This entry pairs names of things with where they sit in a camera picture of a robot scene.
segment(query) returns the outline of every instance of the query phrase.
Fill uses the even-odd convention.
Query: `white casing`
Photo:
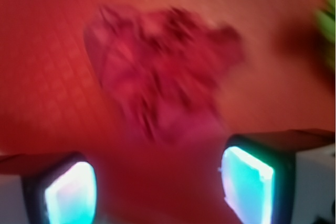
[[[296,154],[292,224],[310,224],[317,216],[335,222],[335,144]]]
[[[0,174],[0,224],[29,223],[18,175]]]

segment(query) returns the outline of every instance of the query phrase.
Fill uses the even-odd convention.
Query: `glowing screen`
[[[271,223],[274,169],[237,146],[222,158],[225,201],[243,223]]]
[[[92,223],[97,203],[93,167],[75,163],[45,190],[45,201],[50,224]]]

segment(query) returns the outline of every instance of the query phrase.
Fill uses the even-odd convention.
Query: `red textured background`
[[[0,0],[0,151],[83,151],[96,168],[99,211],[135,222],[237,222],[217,167],[225,140],[164,150],[123,142],[118,111],[83,46],[99,4],[184,7],[232,24],[246,62],[218,104],[232,132],[335,127],[334,76],[319,60],[312,11],[323,0]]]

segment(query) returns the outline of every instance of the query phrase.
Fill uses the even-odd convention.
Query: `blurry object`
[[[316,12],[317,24],[324,38],[325,60],[330,69],[335,72],[335,0],[326,0],[327,7]]]
[[[225,201],[243,223],[335,222],[333,132],[234,135],[221,171]]]
[[[171,142],[227,135],[214,91],[243,59],[239,34],[195,13],[143,14],[102,6],[84,34],[102,88],[122,107],[130,139]]]
[[[78,153],[0,156],[0,223],[90,224],[93,167]]]

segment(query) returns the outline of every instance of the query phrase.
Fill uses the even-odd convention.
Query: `red cloth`
[[[231,27],[195,13],[102,6],[84,33],[102,88],[121,105],[128,137],[152,142],[226,137],[214,91],[243,58]]]

